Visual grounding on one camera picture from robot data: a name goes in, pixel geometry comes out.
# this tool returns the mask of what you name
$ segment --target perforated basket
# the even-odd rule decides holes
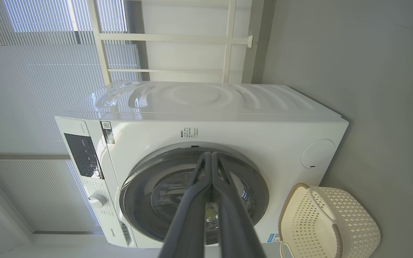
[[[303,183],[291,190],[278,230],[282,257],[367,258],[380,242],[379,227],[351,194]]]

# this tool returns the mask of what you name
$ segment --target qr code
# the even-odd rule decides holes
[[[110,123],[110,122],[102,122],[102,123],[101,123],[101,127],[102,127],[103,129],[111,130],[111,123]]]

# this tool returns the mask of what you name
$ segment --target black display screen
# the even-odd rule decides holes
[[[103,178],[92,139],[74,134],[65,134],[65,138],[79,173],[87,177]]]

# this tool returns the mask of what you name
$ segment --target round glass door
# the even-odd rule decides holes
[[[192,171],[203,152],[221,152],[231,170],[237,194],[256,224],[269,203],[269,190],[255,165],[244,155],[222,145],[198,143],[194,146],[149,155],[136,165],[121,191],[124,216],[142,234],[163,241],[186,191]],[[210,204],[205,211],[207,244],[218,242],[218,208]]]

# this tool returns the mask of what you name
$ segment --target front-loading washing machine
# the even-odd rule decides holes
[[[272,240],[292,186],[319,185],[348,126],[284,85],[123,81],[56,122],[106,239],[135,248],[162,247],[205,151],[228,157],[259,240]],[[213,205],[205,217],[215,245],[221,218]]]

